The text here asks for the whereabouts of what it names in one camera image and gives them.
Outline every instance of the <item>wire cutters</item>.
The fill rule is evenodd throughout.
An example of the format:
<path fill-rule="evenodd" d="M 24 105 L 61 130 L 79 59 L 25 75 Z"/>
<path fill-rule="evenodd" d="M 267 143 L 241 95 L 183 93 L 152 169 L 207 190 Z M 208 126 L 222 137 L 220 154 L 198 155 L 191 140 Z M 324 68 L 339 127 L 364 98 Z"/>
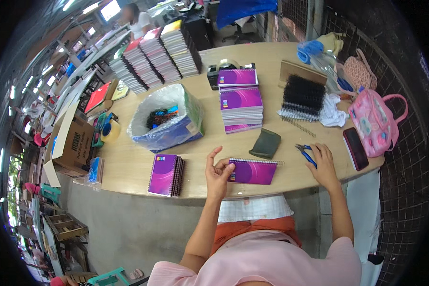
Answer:
<path fill-rule="evenodd" d="M 296 148 L 299 149 L 299 151 L 307 159 L 307 161 L 309 161 L 310 163 L 312 163 L 315 166 L 315 168 L 318 169 L 318 166 L 316 165 L 315 161 L 313 161 L 313 159 L 310 157 L 310 155 L 308 155 L 305 152 L 305 149 L 306 150 L 311 150 L 312 149 L 309 145 L 299 145 L 299 144 L 296 144 Z"/>

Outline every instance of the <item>purple notebook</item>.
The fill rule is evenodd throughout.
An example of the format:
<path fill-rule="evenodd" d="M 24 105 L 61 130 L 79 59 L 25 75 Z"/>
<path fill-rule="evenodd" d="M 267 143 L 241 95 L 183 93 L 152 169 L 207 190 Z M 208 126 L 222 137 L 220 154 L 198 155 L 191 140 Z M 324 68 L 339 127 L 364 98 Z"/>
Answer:
<path fill-rule="evenodd" d="M 256 69 L 219 71 L 218 86 L 254 86 L 258 84 Z"/>
<path fill-rule="evenodd" d="M 262 106 L 261 93 L 258 88 L 240 89 L 220 93 L 221 110 L 239 107 Z"/>
<path fill-rule="evenodd" d="M 177 155 L 156 154 L 148 192 L 167 197 L 178 196 L 183 182 L 184 161 Z"/>
<path fill-rule="evenodd" d="M 270 185 L 280 162 L 230 158 L 230 163 L 235 164 L 235 170 L 230 175 L 229 182 Z"/>

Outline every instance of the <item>white shirt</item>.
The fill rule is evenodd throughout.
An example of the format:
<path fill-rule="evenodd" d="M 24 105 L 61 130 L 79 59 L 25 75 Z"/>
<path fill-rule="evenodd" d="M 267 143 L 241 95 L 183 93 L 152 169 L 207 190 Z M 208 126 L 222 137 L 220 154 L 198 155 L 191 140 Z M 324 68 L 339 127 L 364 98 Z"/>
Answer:
<path fill-rule="evenodd" d="M 133 25 L 129 24 L 128 26 L 133 33 L 133 38 L 136 40 L 139 37 L 144 36 L 142 29 L 145 26 L 151 25 L 151 29 L 155 29 L 153 22 L 153 19 L 148 13 L 140 12 L 140 15 L 138 16 L 138 22 Z"/>

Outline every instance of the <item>yellow cloth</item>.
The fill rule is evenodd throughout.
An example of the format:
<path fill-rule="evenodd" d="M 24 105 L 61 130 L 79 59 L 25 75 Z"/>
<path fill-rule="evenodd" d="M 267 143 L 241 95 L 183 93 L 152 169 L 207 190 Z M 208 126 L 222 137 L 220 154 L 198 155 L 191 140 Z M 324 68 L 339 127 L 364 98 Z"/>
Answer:
<path fill-rule="evenodd" d="M 344 33 L 334 33 L 332 31 L 329 34 L 320 36 L 316 41 L 323 44 L 324 52 L 331 50 L 335 56 L 338 56 L 338 53 L 343 49 L 342 37 L 345 37 Z"/>

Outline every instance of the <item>blue-handled pliers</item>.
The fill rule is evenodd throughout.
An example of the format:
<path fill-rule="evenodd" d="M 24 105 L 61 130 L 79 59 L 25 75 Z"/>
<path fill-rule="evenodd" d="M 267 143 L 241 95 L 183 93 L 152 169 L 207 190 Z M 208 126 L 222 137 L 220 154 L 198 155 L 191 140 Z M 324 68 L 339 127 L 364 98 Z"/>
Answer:
<path fill-rule="evenodd" d="M 312 163 L 315 166 L 315 168 L 318 169 L 318 166 L 316 165 L 315 161 L 313 161 L 313 159 L 310 157 L 310 155 L 308 155 L 305 152 L 305 149 L 306 150 L 311 150 L 312 149 L 309 145 L 299 145 L 299 144 L 296 144 L 296 148 L 299 149 L 299 151 L 307 159 L 307 161 L 309 161 L 310 163 Z"/>

